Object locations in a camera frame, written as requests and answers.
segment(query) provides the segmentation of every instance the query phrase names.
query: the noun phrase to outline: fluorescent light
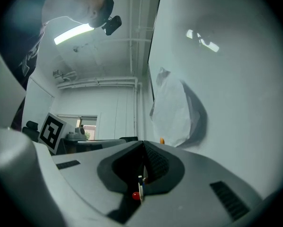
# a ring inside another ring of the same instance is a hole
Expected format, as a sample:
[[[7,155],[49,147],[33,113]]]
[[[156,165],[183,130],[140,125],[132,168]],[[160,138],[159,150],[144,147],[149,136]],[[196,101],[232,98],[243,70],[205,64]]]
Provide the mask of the fluorescent light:
[[[94,28],[91,28],[89,26],[89,24],[80,25],[80,26],[72,28],[72,29],[66,31],[65,33],[57,36],[54,39],[54,42],[55,42],[55,44],[60,44],[61,42],[65,41],[67,39],[70,39],[70,38],[72,38],[72,37],[74,37],[76,35],[82,34],[84,32],[91,31],[93,29]]]

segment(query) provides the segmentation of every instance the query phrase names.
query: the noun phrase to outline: person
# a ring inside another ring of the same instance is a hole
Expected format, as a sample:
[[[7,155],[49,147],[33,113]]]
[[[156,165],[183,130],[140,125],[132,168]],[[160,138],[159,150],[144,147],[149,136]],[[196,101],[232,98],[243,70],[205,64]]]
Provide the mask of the person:
[[[97,28],[108,21],[113,6],[113,0],[14,0],[0,21],[0,54],[26,90],[37,64],[40,42],[50,21],[68,17]],[[24,102],[11,125],[19,131]]]

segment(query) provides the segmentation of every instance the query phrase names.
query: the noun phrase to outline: vent grille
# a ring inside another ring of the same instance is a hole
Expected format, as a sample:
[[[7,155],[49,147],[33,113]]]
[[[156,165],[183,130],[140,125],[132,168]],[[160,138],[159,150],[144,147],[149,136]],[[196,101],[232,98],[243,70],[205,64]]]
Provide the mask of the vent grille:
[[[169,161],[163,155],[145,146],[144,163],[148,172],[148,181],[154,182],[164,176],[169,170]]]
[[[234,221],[249,212],[250,209],[224,182],[210,186]]]
[[[61,170],[61,169],[65,169],[65,168],[68,168],[68,167],[71,167],[71,166],[76,166],[76,165],[79,165],[79,164],[80,164],[79,161],[74,160],[74,161],[67,161],[67,162],[59,163],[59,164],[56,164],[56,166],[59,170]]]

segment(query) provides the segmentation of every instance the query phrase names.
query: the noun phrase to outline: white plastic bag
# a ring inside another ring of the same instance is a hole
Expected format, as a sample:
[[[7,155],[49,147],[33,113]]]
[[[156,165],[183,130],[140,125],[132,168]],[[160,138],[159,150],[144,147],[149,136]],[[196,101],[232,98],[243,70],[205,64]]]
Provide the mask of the white plastic bag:
[[[181,81],[169,71],[160,68],[156,83],[157,95],[150,112],[154,135],[176,147],[191,137],[200,114],[193,110]]]

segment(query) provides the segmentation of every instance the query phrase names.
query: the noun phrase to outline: pipe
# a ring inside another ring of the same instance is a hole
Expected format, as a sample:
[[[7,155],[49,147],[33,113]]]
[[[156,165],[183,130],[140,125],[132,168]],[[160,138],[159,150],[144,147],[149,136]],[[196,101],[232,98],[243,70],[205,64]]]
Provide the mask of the pipe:
[[[152,28],[152,27],[140,27],[140,26],[139,26],[139,29],[148,29],[148,30],[153,30],[153,28]]]
[[[129,81],[120,81],[120,82],[114,82],[114,81],[110,81],[110,82],[103,82],[103,83],[98,83],[99,86],[101,85],[134,85],[134,82],[129,82]]]
[[[73,76],[76,76],[76,75],[77,75],[77,74],[76,74],[76,71],[71,71],[71,72],[69,72],[69,73],[63,75],[63,77],[73,77]]]
[[[105,43],[105,42],[128,42],[128,41],[134,41],[134,42],[151,42],[149,39],[139,39],[139,38],[126,38],[126,39],[111,39],[111,40],[100,40],[99,43]]]
[[[100,81],[129,81],[129,80],[136,80],[136,77],[110,77],[110,78],[92,78],[92,79],[81,79],[77,81],[71,81],[71,82],[62,82],[57,85],[58,88],[63,86],[70,86],[70,85],[78,85],[82,83],[90,83],[90,82],[100,82]]]
[[[135,117],[134,117],[134,110],[135,110],[135,108],[134,108],[134,102],[135,102],[135,100],[134,100],[134,87],[132,87],[132,93],[133,93],[133,129],[135,129]]]
[[[133,59],[132,59],[132,12],[133,12],[133,0],[130,0],[130,14],[129,14],[129,47],[130,47],[130,74],[133,73]]]
[[[139,117],[139,122],[140,122],[140,135],[139,135],[139,140],[145,140],[144,136],[144,125],[143,125],[143,94],[142,94],[142,83],[139,82],[138,85],[140,85],[140,117]]]
[[[134,136],[137,136],[137,79],[134,82]]]
[[[128,85],[117,85],[117,84],[109,84],[109,85],[74,85],[74,86],[63,86],[59,89],[66,89],[66,88],[80,88],[80,87],[132,87],[134,88],[133,85],[128,84]]]
[[[141,27],[141,16],[142,16],[142,0],[140,0],[140,10],[138,15],[138,32],[137,32],[137,39],[140,38],[140,27]],[[138,51],[139,50],[139,44],[136,45],[136,68],[138,68]]]

